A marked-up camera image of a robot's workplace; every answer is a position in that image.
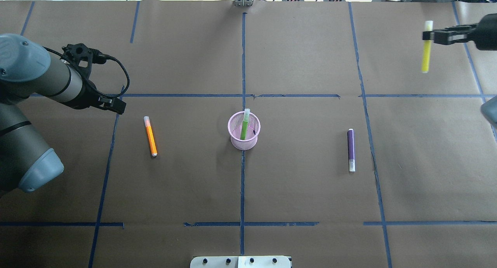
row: mesh pencil cup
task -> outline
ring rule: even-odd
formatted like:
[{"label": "mesh pencil cup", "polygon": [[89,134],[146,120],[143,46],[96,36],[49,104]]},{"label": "mesh pencil cup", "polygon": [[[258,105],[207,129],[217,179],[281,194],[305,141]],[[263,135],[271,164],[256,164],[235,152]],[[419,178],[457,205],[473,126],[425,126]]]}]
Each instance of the mesh pencil cup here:
[{"label": "mesh pencil cup", "polygon": [[242,133],[242,123],[243,123],[243,111],[237,112],[232,115],[228,121],[228,132],[231,136],[231,143],[235,148],[246,151],[250,150],[257,143],[257,136],[261,131],[261,123],[255,114],[250,113],[250,118],[248,120],[247,136],[246,139],[240,139],[240,134]]}]

